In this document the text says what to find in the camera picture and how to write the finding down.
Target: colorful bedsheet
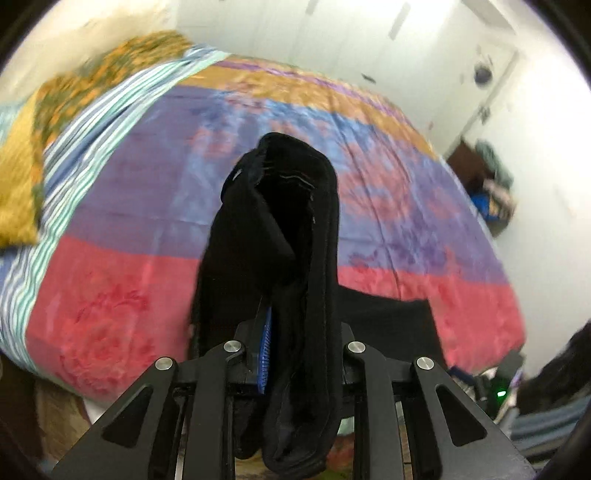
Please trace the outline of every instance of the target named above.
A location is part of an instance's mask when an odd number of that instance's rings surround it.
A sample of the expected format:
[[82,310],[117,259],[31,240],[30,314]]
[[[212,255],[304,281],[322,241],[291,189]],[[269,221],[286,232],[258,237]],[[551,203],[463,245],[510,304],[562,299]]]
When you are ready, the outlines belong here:
[[[63,153],[74,167],[60,181],[86,188],[67,201],[73,214],[51,231],[46,262],[20,276],[6,274],[15,261],[0,265],[0,313],[4,328],[19,328],[8,350],[21,364],[109,400],[155,358],[183,360],[222,183],[269,131],[305,140],[337,171],[343,285],[429,299],[449,365],[479,370],[523,343],[515,296],[465,192],[385,99],[238,57],[160,95],[112,154],[96,160],[109,122]],[[20,297],[5,292],[23,276],[31,310],[6,321]]]

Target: white wall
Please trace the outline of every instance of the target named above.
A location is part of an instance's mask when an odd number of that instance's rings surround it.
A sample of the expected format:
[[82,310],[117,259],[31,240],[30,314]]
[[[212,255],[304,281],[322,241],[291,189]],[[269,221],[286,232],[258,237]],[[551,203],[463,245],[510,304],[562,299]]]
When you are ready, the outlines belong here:
[[176,26],[178,0],[61,0],[30,32],[0,76],[0,102],[136,35]]
[[405,0],[318,0],[313,12],[309,0],[180,0],[178,27],[195,42],[386,95],[425,131],[483,26],[460,0],[406,1],[410,13],[394,39],[388,34]]
[[524,57],[491,119],[467,135],[489,140],[515,176],[519,204],[497,245],[525,317],[529,374],[591,317],[591,91],[536,21],[518,30]]

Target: white door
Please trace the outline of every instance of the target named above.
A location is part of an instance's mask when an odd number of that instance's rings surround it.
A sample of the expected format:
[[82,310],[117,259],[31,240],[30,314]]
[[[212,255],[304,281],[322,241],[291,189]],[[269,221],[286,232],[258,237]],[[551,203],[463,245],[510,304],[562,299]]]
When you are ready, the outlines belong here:
[[290,63],[307,5],[307,0],[269,1],[259,19],[253,55]]
[[222,11],[220,0],[181,0],[178,5],[177,30],[195,43],[217,47],[216,26]]
[[[456,146],[466,125],[478,114],[502,80],[516,51],[513,47],[482,40],[475,45],[473,57],[459,75],[456,85],[427,126],[426,136],[437,153],[444,157]],[[480,87],[474,80],[475,66],[488,64],[492,80]]]
[[339,51],[333,71],[335,77],[381,93],[374,83],[373,68],[403,4],[403,0],[363,2]]
[[272,0],[223,0],[217,22],[217,45],[237,55],[254,56],[261,15]]
[[363,0],[309,0],[289,63],[332,76]]

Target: purple bedsheet section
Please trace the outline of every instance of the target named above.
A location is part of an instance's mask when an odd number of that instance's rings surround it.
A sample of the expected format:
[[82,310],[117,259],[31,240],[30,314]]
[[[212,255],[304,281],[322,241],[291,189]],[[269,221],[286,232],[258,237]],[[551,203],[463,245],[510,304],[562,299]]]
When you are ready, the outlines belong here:
[[117,148],[68,234],[132,254],[201,258],[233,165],[289,122],[337,171],[339,265],[432,275],[452,268],[466,281],[506,284],[465,194],[441,164],[339,114],[271,100],[249,108],[235,95],[170,90]]

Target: wooden cabinet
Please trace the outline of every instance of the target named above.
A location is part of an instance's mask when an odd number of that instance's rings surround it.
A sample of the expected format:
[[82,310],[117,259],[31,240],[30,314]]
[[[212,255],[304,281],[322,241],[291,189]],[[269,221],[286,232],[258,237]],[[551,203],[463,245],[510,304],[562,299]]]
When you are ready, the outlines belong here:
[[463,140],[447,159],[447,164],[457,175],[468,195],[478,193],[485,179],[495,178],[495,174],[482,157]]

